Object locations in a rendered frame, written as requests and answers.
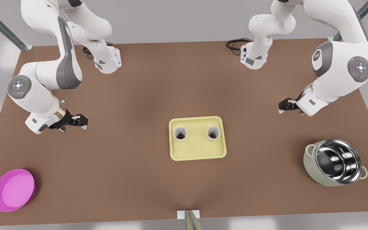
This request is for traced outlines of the pale yellow tray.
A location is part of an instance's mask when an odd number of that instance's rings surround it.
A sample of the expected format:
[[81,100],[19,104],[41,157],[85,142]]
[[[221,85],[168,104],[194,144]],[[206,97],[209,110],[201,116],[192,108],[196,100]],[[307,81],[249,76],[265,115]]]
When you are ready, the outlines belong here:
[[[221,136],[210,142],[207,129],[217,126]],[[184,127],[188,135],[183,142],[178,142],[173,131]],[[223,121],[219,116],[172,119],[168,124],[170,157],[174,161],[223,158],[227,154]]]

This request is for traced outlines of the pale green steel pot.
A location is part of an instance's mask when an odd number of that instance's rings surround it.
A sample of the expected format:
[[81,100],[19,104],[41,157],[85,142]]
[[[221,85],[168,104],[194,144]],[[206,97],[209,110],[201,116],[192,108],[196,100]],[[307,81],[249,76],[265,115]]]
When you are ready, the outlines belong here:
[[314,181],[328,187],[353,184],[368,176],[357,151],[339,139],[325,139],[306,146],[303,164]]

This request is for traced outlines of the silver frame post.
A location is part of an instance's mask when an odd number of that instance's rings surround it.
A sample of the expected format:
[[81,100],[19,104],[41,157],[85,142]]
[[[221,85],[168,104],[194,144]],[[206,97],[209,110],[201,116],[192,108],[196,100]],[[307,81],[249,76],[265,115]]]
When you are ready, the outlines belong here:
[[[361,20],[368,14],[368,0],[366,0],[366,2],[358,9],[355,10],[356,16],[358,18],[358,20],[361,22]],[[333,37],[329,37],[327,38],[328,41],[345,41],[342,36],[341,33],[338,32],[336,35],[334,35]]]
[[204,230],[199,222],[200,211],[177,211],[177,219],[185,220],[185,230]]
[[12,32],[1,20],[0,20],[0,32],[11,41],[21,51],[32,50],[31,45],[26,45],[20,38],[18,38],[14,32]]

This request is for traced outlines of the white IKEA cup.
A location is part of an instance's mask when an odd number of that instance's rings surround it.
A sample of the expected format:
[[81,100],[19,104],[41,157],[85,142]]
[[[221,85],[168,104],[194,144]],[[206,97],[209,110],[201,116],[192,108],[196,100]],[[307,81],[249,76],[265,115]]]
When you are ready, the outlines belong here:
[[207,129],[207,138],[210,142],[217,140],[221,136],[221,130],[217,126],[210,126]]
[[188,135],[186,128],[179,126],[173,131],[173,135],[178,142],[183,142]]

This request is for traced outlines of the pink round bowl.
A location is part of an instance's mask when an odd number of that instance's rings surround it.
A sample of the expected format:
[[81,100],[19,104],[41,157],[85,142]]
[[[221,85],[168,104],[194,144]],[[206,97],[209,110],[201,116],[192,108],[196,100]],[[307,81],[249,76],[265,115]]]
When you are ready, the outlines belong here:
[[12,212],[29,202],[36,191],[34,176],[25,169],[13,169],[0,177],[0,211]]

